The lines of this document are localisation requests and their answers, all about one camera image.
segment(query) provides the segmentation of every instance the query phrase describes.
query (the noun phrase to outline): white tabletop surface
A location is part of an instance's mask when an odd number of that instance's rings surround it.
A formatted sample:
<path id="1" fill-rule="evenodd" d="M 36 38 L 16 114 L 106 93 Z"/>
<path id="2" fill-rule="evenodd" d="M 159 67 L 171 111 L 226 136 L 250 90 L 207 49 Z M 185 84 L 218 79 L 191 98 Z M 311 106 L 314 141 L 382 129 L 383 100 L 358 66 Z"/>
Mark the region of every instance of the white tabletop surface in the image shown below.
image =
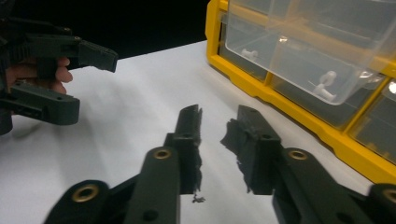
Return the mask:
<path id="1" fill-rule="evenodd" d="M 239 105 L 259 110 L 284 147 L 313 153 L 337 182 L 366 193 L 356 173 L 272 106 L 239 90 L 209 65 L 206 42 L 119 60 L 115 74 L 93 67 L 72 70 L 68 94 L 80 99 L 79 122 L 55 126 L 14 116 L 0 136 L 0 224 L 43 223 L 71 186 L 86 179 L 113 188 L 140 172 L 145 154 L 175 130 L 180 109 L 204 111 L 200 145 L 204 203 L 181 197 L 182 224 L 277 223 L 271 196 L 247 194 L 235 155 L 219 141 Z"/>

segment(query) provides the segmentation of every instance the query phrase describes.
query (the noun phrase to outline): storage organizer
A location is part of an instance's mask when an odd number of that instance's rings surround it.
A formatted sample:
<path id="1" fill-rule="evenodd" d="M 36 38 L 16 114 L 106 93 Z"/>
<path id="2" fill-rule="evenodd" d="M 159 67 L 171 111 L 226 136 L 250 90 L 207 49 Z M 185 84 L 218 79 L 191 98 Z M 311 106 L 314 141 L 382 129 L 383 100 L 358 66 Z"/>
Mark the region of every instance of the storage organizer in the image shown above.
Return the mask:
<path id="1" fill-rule="evenodd" d="M 396 0 L 211 0 L 207 58 L 352 168 L 396 184 L 395 12 Z"/>

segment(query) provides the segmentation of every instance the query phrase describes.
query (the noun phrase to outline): white plastic piece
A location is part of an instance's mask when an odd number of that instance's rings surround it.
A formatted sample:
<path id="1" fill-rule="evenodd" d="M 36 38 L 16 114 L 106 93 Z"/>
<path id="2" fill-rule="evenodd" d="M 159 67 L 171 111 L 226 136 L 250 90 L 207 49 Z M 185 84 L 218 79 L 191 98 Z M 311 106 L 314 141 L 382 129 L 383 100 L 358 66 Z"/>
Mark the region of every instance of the white plastic piece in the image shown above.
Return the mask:
<path id="1" fill-rule="evenodd" d="M 315 87 L 313 93 L 315 95 L 324 97 L 330 102 L 334 100 L 337 95 L 329 93 L 328 91 L 326 91 L 325 87 L 331 86 L 334 83 L 336 77 L 337 74 L 334 71 L 329 71 L 325 75 L 321 76 L 319 80 L 320 83 Z"/>
<path id="2" fill-rule="evenodd" d="M 248 51 L 247 49 L 242 49 L 242 56 L 250 59 L 251 61 L 256 61 L 257 57 L 259 57 L 259 52 L 257 52 L 257 50 Z"/>

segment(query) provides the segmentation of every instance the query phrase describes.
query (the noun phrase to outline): black background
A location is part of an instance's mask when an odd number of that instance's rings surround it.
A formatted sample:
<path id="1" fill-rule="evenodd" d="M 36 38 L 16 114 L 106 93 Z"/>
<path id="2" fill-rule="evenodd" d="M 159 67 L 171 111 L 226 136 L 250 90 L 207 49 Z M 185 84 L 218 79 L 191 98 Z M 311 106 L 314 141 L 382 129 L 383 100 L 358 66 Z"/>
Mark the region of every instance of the black background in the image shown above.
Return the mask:
<path id="1" fill-rule="evenodd" d="M 205 40 L 209 0 L 16 0 L 11 13 L 69 27 L 120 59 Z"/>

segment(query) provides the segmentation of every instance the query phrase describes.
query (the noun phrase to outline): human hand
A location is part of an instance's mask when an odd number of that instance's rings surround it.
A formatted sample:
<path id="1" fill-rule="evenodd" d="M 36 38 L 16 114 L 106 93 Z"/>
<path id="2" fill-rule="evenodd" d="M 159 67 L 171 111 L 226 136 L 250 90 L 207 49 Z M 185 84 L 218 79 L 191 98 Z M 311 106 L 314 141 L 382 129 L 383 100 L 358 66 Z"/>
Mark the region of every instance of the human hand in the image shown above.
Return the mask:
<path id="1" fill-rule="evenodd" d="M 36 59 L 29 58 L 23 60 L 20 63 L 11 65 L 6 70 L 7 86 L 10 87 L 17 80 L 26 80 L 27 82 L 42 86 L 44 88 L 52 89 L 62 94 L 66 94 L 66 88 L 63 83 L 67 83 L 73 80 L 72 74 L 66 68 L 70 64 L 70 60 L 66 57 L 58 59 L 58 69 L 55 73 L 55 80 L 50 82 L 38 81 L 37 69 L 36 69 Z"/>

